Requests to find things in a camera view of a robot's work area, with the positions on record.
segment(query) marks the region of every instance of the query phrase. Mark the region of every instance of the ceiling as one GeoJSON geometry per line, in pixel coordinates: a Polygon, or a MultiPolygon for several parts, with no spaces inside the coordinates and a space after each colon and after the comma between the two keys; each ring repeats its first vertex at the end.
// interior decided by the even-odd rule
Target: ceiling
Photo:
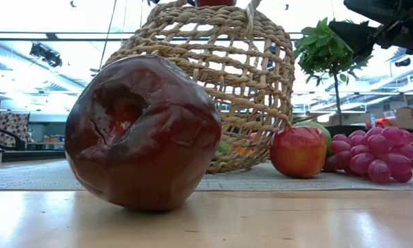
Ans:
{"type": "MultiPolygon", "coordinates": [[[[244,8],[248,2],[238,0],[237,5],[244,8]]],[[[113,0],[74,0],[75,7],[72,7],[70,0],[0,0],[0,99],[12,101],[19,110],[69,110],[91,81],[94,74],[91,69],[98,69],[101,61],[145,22],[153,7],[147,5],[147,0],[117,0],[115,8],[114,3],[113,0]],[[108,30],[111,34],[106,41],[108,30]],[[63,65],[51,68],[29,55],[33,43],[61,54],[63,65]]],[[[347,10],[342,1],[335,0],[263,0],[258,10],[281,24],[292,37],[299,37],[302,28],[313,26],[324,17],[351,19],[355,23],[367,20],[347,10]]],[[[262,50],[261,41],[255,45],[262,50]]],[[[349,85],[340,86],[343,109],[363,111],[367,104],[389,100],[402,91],[413,91],[413,55],[410,66],[399,68],[394,62],[406,58],[401,49],[376,47],[373,55],[369,66],[356,73],[359,80],[351,78],[349,85]]],[[[332,111],[335,107],[333,79],[316,87],[312,80],[306,84],[307,76],[298,65],[295,68],[295,112],[332,111]]]]}

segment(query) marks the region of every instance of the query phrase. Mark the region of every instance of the red apple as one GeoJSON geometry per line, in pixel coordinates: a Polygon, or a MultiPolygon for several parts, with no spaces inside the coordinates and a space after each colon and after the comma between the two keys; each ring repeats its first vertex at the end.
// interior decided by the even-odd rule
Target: red apple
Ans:
{"type": "Polygon", "coordinates": [[[66,123],[65,149],[94,195],[139,210],[181,206],[200,182],[221,136],[207,93],[159,56],[104,68],[66,123]]]}
{"type": "Polygon", "coordinates": [[[196,7],[203,6],[235,6],[237,0],[195,0],[196,7]]]}
{"type": "Polygon", "coordinates": [[[324,166],[326,138],[315,127],[292,127],[274,134],[270,158],[280,173],[311,178],[324,166]]]}

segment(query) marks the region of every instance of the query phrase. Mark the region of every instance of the bruise on apple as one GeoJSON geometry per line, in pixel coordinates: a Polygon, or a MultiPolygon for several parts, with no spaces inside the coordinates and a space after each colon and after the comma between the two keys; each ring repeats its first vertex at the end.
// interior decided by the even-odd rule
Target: bruise on apple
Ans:
{"type": "Polygon", "coordinates": [[[168,60],[137,55],[104,68],[66,123],[77,180],[111,203],[179,207],[213,158],[220,117],[208,94],[168,60]]]}

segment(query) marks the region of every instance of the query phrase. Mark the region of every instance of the potted plant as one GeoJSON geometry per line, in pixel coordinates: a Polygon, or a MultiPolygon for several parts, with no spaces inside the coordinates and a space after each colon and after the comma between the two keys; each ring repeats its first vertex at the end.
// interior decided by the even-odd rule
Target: potted plant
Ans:
{"type": "Polygon", "coordinates": [[[304,73],[309,75],[306,83],[314,78],[318,86],[325,74],[334,78],[337,113],[339,124],[342,125],[338,82],[341,80],[347,85],[349,83],[347,74],[357,79],[353,71],[367,66],[372,56],[362,61],[354,60],[352,49],[328,27],[327,18],[319,21],[316,28],[307,27],[301,33],[303,38],[295,42],[295,58],[299,57],[298,64],[304,73]]]}

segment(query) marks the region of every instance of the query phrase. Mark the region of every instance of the plant stem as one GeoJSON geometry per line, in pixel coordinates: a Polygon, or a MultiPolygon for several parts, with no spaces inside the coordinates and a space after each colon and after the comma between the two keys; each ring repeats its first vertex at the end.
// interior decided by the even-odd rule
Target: plant stem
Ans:
{"type": "Polygon", "coordinates": [[[343,125],[343,117],[341,116],[341,104],[339,102],[338,77],[337,77],[336,72],[333,72],[333,78],[335,79],[335,96],[337,97],[338,120],[339,120],[339,124],[343,125]]]}

